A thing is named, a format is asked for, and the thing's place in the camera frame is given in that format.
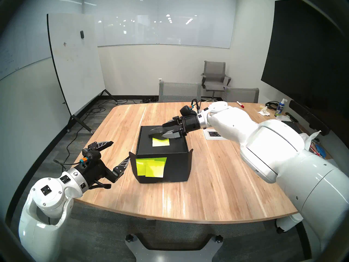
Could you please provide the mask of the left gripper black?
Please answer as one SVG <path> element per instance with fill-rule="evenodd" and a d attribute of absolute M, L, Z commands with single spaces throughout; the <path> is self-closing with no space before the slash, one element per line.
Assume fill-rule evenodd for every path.
<path fill-rule="evenodd" d="M 112 146 L 113 141 L 108 142 L 93 142 L 88 145 L 87 151 L 103 151 L 104 149 Z M 110 189 L 111 184 L 100 183 L 101 178 L 106 178 L 110 182 L 114 183 L 123 176 L 128 164 L 130 157 L 128 156 L 119 165 L 113 168 L 113 172 L 105 166 L 102 160 L 90 161 L 84 165 L 78 164 L 74 168 L 83 176 L 86 181 L 89 190 L 95 188 Z"/>

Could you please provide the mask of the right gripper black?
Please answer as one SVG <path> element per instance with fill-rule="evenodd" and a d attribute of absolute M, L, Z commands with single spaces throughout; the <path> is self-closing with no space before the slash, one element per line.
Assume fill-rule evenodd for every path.
<path fill-rule="evenodd" d="M 163 139 L 177 139 L 187 136 L 187 133 L 201 129 L 198 115 L 176 116 L 172 120 L 162 125 L 164 128 L 182 128 L 182 129 L 163 129 L 161 134 Z"/>

